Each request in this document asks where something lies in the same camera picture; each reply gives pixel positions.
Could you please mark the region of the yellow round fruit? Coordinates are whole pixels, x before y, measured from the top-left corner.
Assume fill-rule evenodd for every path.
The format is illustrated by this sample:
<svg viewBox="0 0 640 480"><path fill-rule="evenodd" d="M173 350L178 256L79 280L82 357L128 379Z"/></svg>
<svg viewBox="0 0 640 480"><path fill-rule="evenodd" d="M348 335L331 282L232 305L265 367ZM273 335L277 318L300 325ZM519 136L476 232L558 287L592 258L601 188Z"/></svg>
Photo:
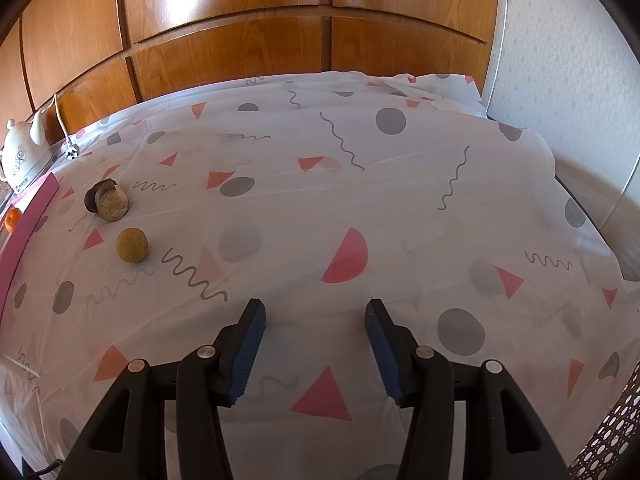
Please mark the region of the yellow round fruit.
<svg viewBox="0 0 640 480"><path fill-rule="evenodd" d="M122 261L140 263L149 253L149 242L138 228L127 228L118 234L116 252Z"/></svg>

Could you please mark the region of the dark yam chunk pale end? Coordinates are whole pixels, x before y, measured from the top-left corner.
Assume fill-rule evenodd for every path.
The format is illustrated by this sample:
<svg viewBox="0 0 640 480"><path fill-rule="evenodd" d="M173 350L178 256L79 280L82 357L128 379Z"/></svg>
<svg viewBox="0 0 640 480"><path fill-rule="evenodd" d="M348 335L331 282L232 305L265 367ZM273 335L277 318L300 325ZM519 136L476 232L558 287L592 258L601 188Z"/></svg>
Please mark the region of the dark yam chunk pale end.
<svg viewBox="0 0 640 480"><path fill-rule="evenodd" d="M129 198L121 186L104 193L98 200L98 215L107 222L120 220L129 209Z"/></svg>

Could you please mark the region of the orange fruit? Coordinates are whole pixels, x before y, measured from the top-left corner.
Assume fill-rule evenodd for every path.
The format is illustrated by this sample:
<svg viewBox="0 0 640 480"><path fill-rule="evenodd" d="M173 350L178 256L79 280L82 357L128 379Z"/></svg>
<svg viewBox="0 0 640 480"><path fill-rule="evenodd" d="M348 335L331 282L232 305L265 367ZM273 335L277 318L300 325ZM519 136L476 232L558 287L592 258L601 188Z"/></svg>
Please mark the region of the orange fruit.
<svg viewBox="0 0 640 480"><path fill-rule="evenodd" d="M15 231L18 222L21 221L22 215L22 212L18 208L11 206L8 209L3 217L3 227L6 232L12 234Z"/></svg>

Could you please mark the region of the wicker chair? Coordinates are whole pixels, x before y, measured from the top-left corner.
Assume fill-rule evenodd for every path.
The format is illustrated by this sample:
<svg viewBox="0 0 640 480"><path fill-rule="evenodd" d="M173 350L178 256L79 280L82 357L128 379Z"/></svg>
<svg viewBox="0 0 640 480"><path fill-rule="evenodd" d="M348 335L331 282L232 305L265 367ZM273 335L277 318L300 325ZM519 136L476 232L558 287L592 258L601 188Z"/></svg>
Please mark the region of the wicker chair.
<svg viewBox="0 0 640 480"><path fill-rule="evenodd" d="M636 365L614 408L568 466L571 479L640 480L639 393Z"/></svg>

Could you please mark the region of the dark round root vegetable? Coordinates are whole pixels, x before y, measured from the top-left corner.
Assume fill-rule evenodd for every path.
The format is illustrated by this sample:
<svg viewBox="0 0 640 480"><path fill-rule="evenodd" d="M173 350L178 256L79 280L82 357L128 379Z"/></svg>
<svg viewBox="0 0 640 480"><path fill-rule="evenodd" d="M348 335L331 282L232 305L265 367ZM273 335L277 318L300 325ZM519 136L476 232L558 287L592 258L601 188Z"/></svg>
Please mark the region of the dark round root vegetable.
<svg viewBox="0 0 640 480"><path fill-rule="evenodd" d="M96 214L98 212L98 200L106 192L113 191L117 183L113 179L104 179L96 182L92 188L89 188L84 196L85 208Z"/></svg>

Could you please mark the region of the pink shallow tray box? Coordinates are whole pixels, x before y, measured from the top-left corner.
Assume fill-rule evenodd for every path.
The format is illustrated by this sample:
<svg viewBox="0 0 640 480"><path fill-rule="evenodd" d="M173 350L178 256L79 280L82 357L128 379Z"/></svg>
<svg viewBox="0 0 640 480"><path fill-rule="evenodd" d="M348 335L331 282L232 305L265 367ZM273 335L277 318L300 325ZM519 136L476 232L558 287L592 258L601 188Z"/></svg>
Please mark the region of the pink shallow tray box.
<svg viewBox="0 0 640 480"><path fill-rule="evenodd" d="M59 188L58 179L53 172L50 172L50 174L42 180L40 187L32 196L32 200L23 212L21 220L17 223L16 228L2 248L0 264L1 310L4 310L6 297L8 296L15 271L20 263L26 245L32 233L35 231L35 226L43 216Z"/></svg>

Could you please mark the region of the white ceramic electric kettle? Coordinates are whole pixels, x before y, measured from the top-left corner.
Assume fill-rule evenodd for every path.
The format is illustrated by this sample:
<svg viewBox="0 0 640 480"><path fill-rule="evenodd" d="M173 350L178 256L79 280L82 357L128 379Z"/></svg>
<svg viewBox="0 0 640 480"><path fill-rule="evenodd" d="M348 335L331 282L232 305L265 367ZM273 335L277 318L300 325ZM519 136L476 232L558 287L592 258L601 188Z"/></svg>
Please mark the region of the white ceramic electric kettle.
<svg viewBox="0 0 640 480"><path fill-rule="evenodd" d="M1 181L14 193L23 192L34 182L49 167L52 158L40 112L30 122L8 120L1 149Z"/></svg>

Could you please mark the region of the patterned white tablecloth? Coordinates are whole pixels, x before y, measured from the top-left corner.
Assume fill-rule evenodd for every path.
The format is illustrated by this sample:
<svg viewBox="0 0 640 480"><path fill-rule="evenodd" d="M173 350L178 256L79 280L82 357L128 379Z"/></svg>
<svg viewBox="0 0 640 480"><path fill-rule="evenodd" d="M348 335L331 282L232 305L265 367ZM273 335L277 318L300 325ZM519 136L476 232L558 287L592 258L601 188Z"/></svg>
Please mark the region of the patterned white tablecloth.
<svg viewBox="0 0 640 480"><path fill-rule="evenodd" d="M454 362L506 366L571 464L639 359L639 287L535 131L465 76L252 78L77 133L1 322L1 430L62 458L132 360L177 361L261 299L267 329L221 415L239 479L383 477L409 413L384 391L371 298ZM128 212L84 196L113 179ZM118 234L149 242L122 261Z"/></svg>

